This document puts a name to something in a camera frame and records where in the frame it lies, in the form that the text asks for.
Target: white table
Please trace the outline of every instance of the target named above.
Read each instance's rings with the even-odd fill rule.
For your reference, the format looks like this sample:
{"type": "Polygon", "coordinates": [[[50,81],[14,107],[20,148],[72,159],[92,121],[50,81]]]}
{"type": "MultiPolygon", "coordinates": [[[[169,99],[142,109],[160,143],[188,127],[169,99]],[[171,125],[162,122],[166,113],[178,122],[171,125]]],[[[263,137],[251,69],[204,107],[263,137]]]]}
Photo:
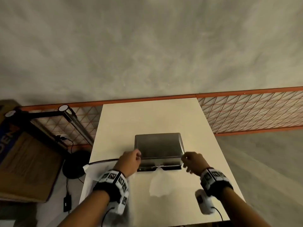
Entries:
{"type": "MultiPolygon", "coordinates": [[[[181,133],[184,150],[201,153],[243,198],[196,98],[105,104],[90,162],[118,158],[133,150],[135,135],[152,133],[181,133]]],[[[218,213],[203,215],[199,210],[195,199],[195,191],[201,189],[199,177],[185,169],[166,171],[161,177],[158,174],[157,188],[166,194],[161,197],[153,195],[159,193],[154,191],[154,177],[155,172],[138,172],[129,179],[131,225],[165,227],[221,221],[218,213]]],[[[212,201],[223,219],[229,220],[221,203],[216,198],[212,201]]]]}

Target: blue label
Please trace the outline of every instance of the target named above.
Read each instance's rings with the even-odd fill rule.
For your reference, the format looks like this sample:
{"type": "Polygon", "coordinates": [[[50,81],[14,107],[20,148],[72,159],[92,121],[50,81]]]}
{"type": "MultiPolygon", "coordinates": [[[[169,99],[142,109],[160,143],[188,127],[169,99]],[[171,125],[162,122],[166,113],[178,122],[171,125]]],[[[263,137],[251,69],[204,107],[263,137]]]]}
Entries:
{"type": "Polygon", "coordinates": [[[10,149],[14,146],[22,130],[4,120],[0,125],[0,164],[5,159],[10,149]]]}

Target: cardboard box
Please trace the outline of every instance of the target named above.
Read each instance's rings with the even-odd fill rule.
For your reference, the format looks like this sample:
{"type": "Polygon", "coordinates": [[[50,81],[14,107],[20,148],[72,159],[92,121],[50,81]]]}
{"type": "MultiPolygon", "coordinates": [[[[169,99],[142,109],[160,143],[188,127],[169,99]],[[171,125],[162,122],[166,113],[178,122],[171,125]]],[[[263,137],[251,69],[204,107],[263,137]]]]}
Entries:
{"type": "Polygon", "coordinates": [[[0,198],[45,202],[63,157],[4,119],[16,106],[13,101],[0,101],[0,198]]]}

